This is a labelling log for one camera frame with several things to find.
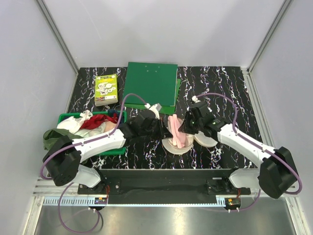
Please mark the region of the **pink bra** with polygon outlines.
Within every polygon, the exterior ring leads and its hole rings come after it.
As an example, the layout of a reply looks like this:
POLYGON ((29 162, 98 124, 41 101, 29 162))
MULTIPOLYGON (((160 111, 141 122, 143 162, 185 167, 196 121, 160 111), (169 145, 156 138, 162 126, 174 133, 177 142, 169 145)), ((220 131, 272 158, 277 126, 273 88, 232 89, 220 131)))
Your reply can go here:
POLYGON ((173 135, 172 142, 177 148, 184 148, 186 146, 186 134, 179 132, 178 129, 181 126, 176 114, 169 116, 170 130, 173 135))

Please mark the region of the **white mesh laundry bag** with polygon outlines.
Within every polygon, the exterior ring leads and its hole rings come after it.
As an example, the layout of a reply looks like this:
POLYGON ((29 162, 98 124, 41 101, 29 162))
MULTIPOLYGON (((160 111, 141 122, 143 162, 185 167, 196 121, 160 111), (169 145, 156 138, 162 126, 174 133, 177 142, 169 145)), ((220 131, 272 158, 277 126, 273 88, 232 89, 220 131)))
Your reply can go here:
POLYGON ((173 135, 169 139, 163 139, 163 147, 170 153, 175 155, 181 155, 187 153, 192 147, 194 141, 204 147, 214 147, 217 145, 217 142, 206 137, 202 132, 198 134, 191 135, 179 131, 183 120, 178 118, 177 115, 172 115, 168 117, 168 130, 173 135))

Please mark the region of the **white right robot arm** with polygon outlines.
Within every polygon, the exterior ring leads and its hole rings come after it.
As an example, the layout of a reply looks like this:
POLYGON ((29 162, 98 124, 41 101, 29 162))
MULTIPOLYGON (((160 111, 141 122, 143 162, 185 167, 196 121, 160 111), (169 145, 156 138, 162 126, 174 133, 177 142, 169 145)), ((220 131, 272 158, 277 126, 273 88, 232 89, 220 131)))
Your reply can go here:
POLYGON ((256 169, 236 169, 222 179, 224 192, 233 194, 239 188, 257 188, 278 199, 288 193, 295 182, 302 185, 288 149, 263 144, 237 129, 235 121, 215 117, 207 103, 200 101, 199 97, 192 98, 179 131, 194 135, 196 142, 204 147, 213 147, 218 143, 227 145, 256 165, 256 169))

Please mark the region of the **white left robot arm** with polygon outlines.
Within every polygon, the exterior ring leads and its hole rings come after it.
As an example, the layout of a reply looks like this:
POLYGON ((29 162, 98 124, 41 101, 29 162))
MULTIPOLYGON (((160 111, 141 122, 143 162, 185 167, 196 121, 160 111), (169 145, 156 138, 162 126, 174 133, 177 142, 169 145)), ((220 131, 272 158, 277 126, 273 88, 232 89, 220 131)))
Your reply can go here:
POLYGON ((104 177, 96 169, 82 165, 82 162, 137 142, 171 138, 172 134, 159 116, 160 109, 160 104, 146 104, 145 110, 136 117, 94 137, 73 140, 68 136, 60 137, 43 158, 50 179, 57 187, 77 183, 96 194, 102 193, 106 187, 104 177))

